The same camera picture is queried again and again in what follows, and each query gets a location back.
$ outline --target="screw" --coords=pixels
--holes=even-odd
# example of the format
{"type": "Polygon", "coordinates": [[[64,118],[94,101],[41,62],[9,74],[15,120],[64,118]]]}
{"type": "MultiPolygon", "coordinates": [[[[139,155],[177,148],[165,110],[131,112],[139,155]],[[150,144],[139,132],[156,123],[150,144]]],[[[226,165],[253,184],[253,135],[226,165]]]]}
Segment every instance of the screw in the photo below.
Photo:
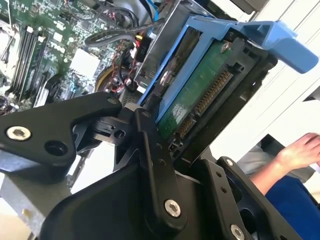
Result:
{"type": "Polygon", "coordinates": [[[26,209],[26,208],[22,209],[21,214],[22,214],[23,216],[25,216],[27,219],[29,219],[29,218],[31,217],[31,215],[32,215],[31,211],[29,211],[29,210],[26,209]]]}
{"type": "Polygon", "coordinates": [[[156,143],[155,146],[158,148],[158,149],[162,149],[162,146],[160,143],[156,143]]]}
{"type": "Polygon", "coordinates": [[[31,132],[23,126],[12,126],[6,131],[6,135],[12,140],[26,141],[31,137],[31,132]]]}
{"type": "Polygon", "coordinates": [[[223,45],[222,45],[222,47],[221,47],[221,50],[220,50],[220,52],[222,53],[222,54],[224,54],[229,48],[230,48],[230,42],[225,42],[223,45]]]}
{"type": "Polygon", "coordinates": [[[178,218],[181,215],[181,209],[179,204],[172,199],[165,201],[164,208],[166,212],[174,218],[178,218]]]}
{"type": "Polygon", "coordinates": [[[143,111],[142,115],[146,116],[147,118],[150,118],[150,114],[148,112],[146,112],[146,111],[143,111]]]}
{"type": "Polygon", "coordinates": [[[226,163],[227,163],[229,166],[233,166],[233,165],[234,165],[234,163],[233,163],[230,159],[227,159],[227,160],[226,160],[226,163]]]}
{"type": "Polygon", "coordinates": [[[117,104],[117,101],[112,98],[108,98],[108,102],[111,104],[117,104]]]}
{"type": "Polygon", "coordinates": [[[166,162],[165,162],[165,160],[163,160],[163,159],[161,159],[161,158],[160,158],[158,161],[159,161],[159,163],[160,163],[162,166],[167,165],[166,162]]]}
{"type": "Polygon", "coordinates": [[[235,225],[235,224],[232,224],[230,226],[230,229],[231,229],[231,232],[232,232],[232,235],[237,239],[237,240],[245,240],[245,235],[244,233],[241,231],[241,229],[235,225]]]}

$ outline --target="blue cable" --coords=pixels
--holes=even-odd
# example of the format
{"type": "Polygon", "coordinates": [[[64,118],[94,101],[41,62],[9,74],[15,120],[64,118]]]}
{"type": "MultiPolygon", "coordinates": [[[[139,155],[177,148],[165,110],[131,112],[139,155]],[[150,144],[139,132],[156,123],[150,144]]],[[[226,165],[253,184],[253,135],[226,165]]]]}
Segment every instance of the blue cable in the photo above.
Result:
{"type": "MultiPolygon", "coordinates": [[[[153,7],[154,11],[155,11],[155,14],[154,14],[154,18],[153,18],[153,21],[157,21],[159,19],[159,12],[158,12],[158,8],[157,6],[152,2],[152,0],[146,0],[150,5],[151,7],[153,7]]],[[[152,33],[153,31],[153,28],[151,28],[148,32],[148,36],[152,33]]]]}

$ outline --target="person's hand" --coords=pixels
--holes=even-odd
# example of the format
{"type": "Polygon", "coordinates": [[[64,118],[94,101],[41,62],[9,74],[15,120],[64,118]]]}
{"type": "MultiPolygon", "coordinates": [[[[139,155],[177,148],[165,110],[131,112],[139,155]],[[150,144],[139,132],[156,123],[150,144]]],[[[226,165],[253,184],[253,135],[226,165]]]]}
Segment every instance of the person's hand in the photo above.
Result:
{"type": "Polygon", "coordinates": [[[320,136],[316,133],[307,133],[281,150],[275,161],[287,173],[310,164],[317,163],[320,166],[320,136]]]}

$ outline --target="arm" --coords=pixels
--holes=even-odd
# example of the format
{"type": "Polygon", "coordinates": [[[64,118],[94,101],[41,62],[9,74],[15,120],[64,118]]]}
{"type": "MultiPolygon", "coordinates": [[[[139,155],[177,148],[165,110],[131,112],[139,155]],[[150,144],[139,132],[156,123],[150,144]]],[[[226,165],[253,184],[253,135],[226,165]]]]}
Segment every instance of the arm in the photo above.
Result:
{"type": "Polygon", "coordinates": [[[272,186],[294,169],[300,169],[310,164],[320,166],[320,136],[307,133],[278,153],[275,159],[254,174],[250,179],[265,195],[272,186]]]}

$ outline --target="bolt hole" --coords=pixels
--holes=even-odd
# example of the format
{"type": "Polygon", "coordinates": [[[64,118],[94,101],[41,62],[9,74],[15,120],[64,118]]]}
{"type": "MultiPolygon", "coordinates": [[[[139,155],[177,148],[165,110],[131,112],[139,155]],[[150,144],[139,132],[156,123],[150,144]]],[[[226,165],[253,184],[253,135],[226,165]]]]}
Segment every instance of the bolt hole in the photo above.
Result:
{"type": "Polygon", "coordinates": [[[221,187],[221,191],[224,192],[225,194],[227,193],[227,189],[225,189],[223,186],[221,187]]]}
{"type": "Polygon", "coordinates": [[[126,132],[123,130],[118,130],[114,133],[116,139],[122,139],[126,135],[126,132]]]}
{"type": "Polygon", "coordinates": [[[44,149],[53,156],[61,157],[66,155],[68,147],[61,141],[50,140],[44,144],[44,149]]]}
{"type": "Polygon", "coordinates": [[[178,211],[178,208],[175,205],[173,205],[172,203],[169,205],[169,208],[171,208],[172,211],[174,211],[175,213],[178,211]]]}
{"type": "Polygon", "coordinates": [[[145,117],[147,118],[150,118],[150,113],[146,112],[146,111],[143,111],[142,112],[142,115],[144,115],[145,117]]]}
{"type": "Polygon", "coordinates": [[[108,102],[111,104],[117,104],[117,101],[112,98],[108,98],[108,102]]]}
{"type": "Polygon", "coordinates": [[[237,236],[241,236],[241,235],[242,235],[241,232],[240,232],[238,229],[234,230],[234,232],[235,232],[235,234],[236,234],[237,236]]]}
{"type": "Polygon", "coordinates": [[[161,159],[161,158],[160,158],[158,161],[159,161],[159,163],[160,163],[162,166],[167,165],[167,164],[166,164],[166,161],[163,160],[163,159],[161,159]]]}
{"type": "Polygon", "coordinates": [[[19,129],[16,129],[13,131],[13,134],[18,136],[18,137],[24,137],[25,136],[25,133],[19,129]]]}
{"type": "Polygon", "coordinates": [[[156,146],[158,149],[162,149],[162,146],[161,146],[161,144],[159,144],[159,143],[156,143],[155,146],[156,146]]]}

